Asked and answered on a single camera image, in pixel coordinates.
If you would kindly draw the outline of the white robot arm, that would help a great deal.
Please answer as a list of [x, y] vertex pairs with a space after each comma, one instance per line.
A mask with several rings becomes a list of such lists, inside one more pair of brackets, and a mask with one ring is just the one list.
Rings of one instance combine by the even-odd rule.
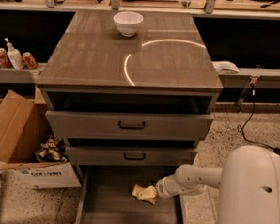
[[236, 148], [222, 168], [180, 165], [154, 186], [136, 186], [139, 200], [201, 194], [217, 188], [217, 224], [280, 224], [280, 155], [256, 145]]

